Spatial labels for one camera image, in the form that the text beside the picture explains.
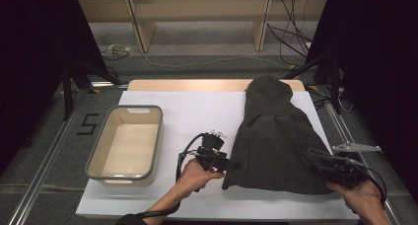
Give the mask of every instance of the folded black garment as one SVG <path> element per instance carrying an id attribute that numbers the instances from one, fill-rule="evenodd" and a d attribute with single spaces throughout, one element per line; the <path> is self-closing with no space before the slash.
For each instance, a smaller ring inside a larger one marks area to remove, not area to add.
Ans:
<path id="1" fill-rule="evenodd" d="M 239 170 L 229 171 L 223 189 L 230 186 L 288 191 L 302 194 L 330 193 L 311 169 L 318 160 L 309 148 L 327 152 L 306 114 L 290 103 L 289 85 L 263 76 L 245 90 L 244 120 L 231 153 Z"/>

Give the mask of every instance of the white tabletop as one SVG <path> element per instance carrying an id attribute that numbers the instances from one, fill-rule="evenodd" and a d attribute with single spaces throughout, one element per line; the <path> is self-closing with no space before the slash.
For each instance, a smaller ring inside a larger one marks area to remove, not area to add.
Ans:
<path id="1" fill-rule="evenodd" d="M 199 133 L 216 128 L 228 135 L 221 151 L 231 155 L 244 117 L 244 92 L 125 91 L 120 105 L 157 105 L 164 114 L 164 134 L 156 180 L 148 187 L 104 186 L 89 180 L 76 213 L 87 217 L 119 217 L 148 209 L 174 184 L 177 155 Z M 291 101 L 304 111 L 329 149 L 308 92 L 295 92 Z M 197 148 L 199 139 L 191 149 Z M 181 203 L 169 219 L 290 221 L 358 219 L 336 193 L 303 195 L 285 191 L 229 187 L 211 181 Z"/>

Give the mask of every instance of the person's arm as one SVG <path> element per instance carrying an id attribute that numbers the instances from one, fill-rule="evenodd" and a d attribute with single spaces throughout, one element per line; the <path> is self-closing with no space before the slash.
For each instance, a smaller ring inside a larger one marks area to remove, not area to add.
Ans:
<path id="1" fill-rule="evenodd" d="M 165 210 L 175 207 L 182 199 L 187 198 L 190 194 L 200 188 L 205 188 L 206 184 L 212 179 L 221 179 L 225 176 L 222 172 L 206 172 L 202 169 L 197 159 L 191 159 L 184 166 L 183 172 L 175 185 L 147 211 Z M 161 224 L 167 216 L 144 218 L 142 221 L 148 225 Z M 134 219 L 133 214 L 128 214 L 122 219 Z M 132 222 L 121 223 L 120 220 L 116 224 L 132 224 Z"/>
<path id="2" fill-rule="evenodd" d="M 366 224 L 389 224 L 383 211 L 379 190 L 371 181 L 365 181 L 355 188 L 348 188 L 330 182 L 327 182 L 326 186 L 340 193 L 347 206 L 359 214 Z"/>

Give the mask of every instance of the plastic bin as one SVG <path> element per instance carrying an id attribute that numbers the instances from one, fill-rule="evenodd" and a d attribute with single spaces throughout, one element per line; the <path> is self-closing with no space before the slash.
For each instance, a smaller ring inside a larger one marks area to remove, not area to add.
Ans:
<path id="1" fill-rule="evenodd" d="M 162 134 L 158 106 L 113 107 L 86 165 L 87 175 L 107 185 L 149 186 L 155 180 Z"/>

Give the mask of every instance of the black sleeve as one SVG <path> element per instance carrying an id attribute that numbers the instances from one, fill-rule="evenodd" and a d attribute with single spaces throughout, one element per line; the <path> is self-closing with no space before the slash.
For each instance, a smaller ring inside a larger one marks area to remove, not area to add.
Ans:
<path id="1" fill-rule="evenodd" d="M 135 214 L 129 213 L 117 220 L 115 225 L 147 225 L 142 219 L 135 216 Z"/>

